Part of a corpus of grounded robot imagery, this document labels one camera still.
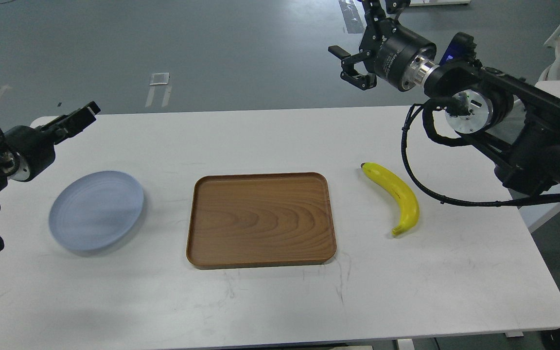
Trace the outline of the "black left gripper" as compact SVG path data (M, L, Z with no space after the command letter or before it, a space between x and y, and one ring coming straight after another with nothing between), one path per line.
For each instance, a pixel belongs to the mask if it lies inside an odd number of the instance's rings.
M18 155L18 169L11 179L28 182L55 161L55 144L73 138L96 121L102 109L91 101L37 128L19 125L4 134L7 146Z

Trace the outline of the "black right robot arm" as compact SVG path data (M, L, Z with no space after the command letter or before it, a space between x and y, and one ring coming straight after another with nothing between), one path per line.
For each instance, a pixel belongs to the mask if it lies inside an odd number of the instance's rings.
M436 45L400 23L408 0L363 0L365 29L358 53L329 46L340 77L367 90L384 80L398 91L420 87L427 101L411 106L402 127L402 161L416 186L434 199L469 208L560 202L560 98L487 67L473 36L457 33L436 60ZM407 158L411 124L421 115L426 136L457 148L472 146L495 164L501 184L521 193L509 201L464 201L437 193L414 175Z

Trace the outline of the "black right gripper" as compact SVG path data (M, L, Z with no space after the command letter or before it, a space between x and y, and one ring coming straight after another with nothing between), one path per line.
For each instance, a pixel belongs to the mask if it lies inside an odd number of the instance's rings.
M340 46L329 46L329 53L341 62L340 78L361 90L376 87L376 77L398 89L409 91L414 83L414 71L421 60L433 60L436 45L399 24L402 12L410 0L361 0L365 15L365 32L360 52L350 54ZM364 63L367 74L355 68Z

